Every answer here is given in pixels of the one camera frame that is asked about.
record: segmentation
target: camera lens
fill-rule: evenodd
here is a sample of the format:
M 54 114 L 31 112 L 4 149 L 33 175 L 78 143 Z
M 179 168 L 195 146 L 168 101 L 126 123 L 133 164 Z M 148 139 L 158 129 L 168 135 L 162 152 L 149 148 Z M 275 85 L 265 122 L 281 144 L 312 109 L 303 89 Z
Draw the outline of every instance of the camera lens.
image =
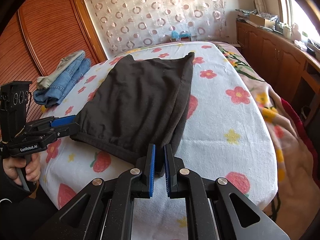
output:
M 13 104 L 16 105 L 18 103 L 18 94 L 15 93 L 13 96 Z
M 20 91 L 20 94 L 19 94 L 19 103 L 20 103 L 20 104 L 22 104 L 23 99 L 24 99 L 23 91 Z

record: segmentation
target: wardrobe door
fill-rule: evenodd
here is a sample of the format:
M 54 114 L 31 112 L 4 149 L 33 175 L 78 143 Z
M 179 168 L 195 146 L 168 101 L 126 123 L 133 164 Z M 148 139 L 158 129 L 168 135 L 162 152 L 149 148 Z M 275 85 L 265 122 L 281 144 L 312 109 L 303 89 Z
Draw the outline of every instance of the wardrobe door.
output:
M 42 75 L 49 75 L 63 57 L 81 49 L 92 65 L 99 63 L 73 0 L 26 0 L 18 14 Z
M 33 92 L 39 74 L 25 44 L 18 16 L 15 14 L 0 36 L 0 85 L 14 80 L 32 81 L 29 91 Z M 27 122 L 39 119 L 40 115 L 40 105 L 32 100 Z

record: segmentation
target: stack of folded clothes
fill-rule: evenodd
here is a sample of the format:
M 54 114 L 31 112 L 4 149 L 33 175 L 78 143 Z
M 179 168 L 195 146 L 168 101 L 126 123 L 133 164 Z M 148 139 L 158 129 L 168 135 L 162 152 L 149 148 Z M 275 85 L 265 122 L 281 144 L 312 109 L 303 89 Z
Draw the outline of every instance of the stack of folded clothes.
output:
M 88 72 L 91 60 L 84 58 L 83 50 L 74 52 L 63 58 L 56 70 L 46 77 L 37 78 L 37 89 L 33 99 L 46 108 L 60 105 L 80 78 Z

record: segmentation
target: wooden wardrobe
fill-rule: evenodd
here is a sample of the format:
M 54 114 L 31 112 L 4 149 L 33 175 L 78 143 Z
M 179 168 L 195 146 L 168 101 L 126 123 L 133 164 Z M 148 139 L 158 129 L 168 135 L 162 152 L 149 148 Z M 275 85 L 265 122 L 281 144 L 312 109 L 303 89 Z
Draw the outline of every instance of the wooden wardrobe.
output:
M 84 0 L 26 0 L 0 36 L 0 85 L 52 73 L 62 58 L 85 51 L 91 65 L 107 60 Z M 41 116 L 32 100 L 27 121 Z

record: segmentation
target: human hand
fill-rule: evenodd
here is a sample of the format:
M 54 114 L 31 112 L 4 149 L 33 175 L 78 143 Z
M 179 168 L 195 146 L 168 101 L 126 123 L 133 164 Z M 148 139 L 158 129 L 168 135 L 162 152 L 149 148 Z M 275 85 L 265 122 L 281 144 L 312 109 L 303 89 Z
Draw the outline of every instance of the human hand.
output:
M 4 173 L 12 179 L 16 184 L 22 186 L 22 182 L 18 176 L 16 168 L 23 168 L 26 166 L 26 160 L 23 158 L 3 159 Z M 31 155 L 31 162 L 26 166 L 27 181 L 37 181 L 40 177 L 40 155 L 34 153 Z

